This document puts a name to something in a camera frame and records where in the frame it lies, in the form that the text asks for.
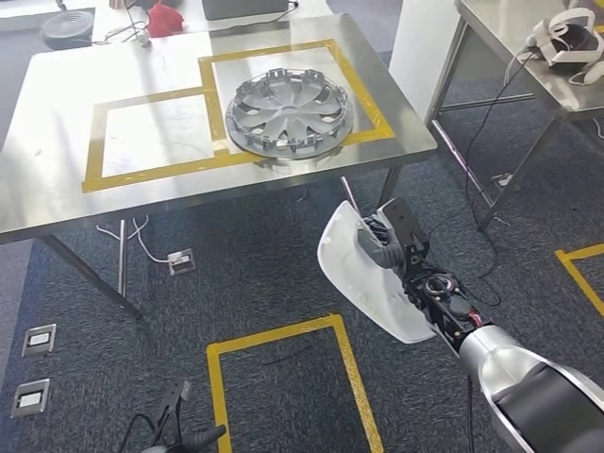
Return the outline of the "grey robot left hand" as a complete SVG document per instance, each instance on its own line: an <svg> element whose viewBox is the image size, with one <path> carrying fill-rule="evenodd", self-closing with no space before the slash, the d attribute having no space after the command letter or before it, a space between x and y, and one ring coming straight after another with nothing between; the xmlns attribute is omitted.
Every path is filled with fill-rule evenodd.
<svg viewBox="0 0 604 453"><path fill-rule="evenodd" d="M206 453L218 451L217 441L227 432L224 425L193 431L183 435L183 447L186 452Z"/></svg>

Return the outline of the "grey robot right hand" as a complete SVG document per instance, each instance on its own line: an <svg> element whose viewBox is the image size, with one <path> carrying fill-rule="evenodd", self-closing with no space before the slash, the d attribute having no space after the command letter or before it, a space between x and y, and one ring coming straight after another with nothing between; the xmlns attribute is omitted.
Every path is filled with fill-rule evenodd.
<svg viewBox="0 0 604 453"><path fill-rule="evenodd" d="M392 228L373 216L362 219L367 228L357 230L359 245L375 264L384 269L394 269L404 263L404 252Z"/></svg>

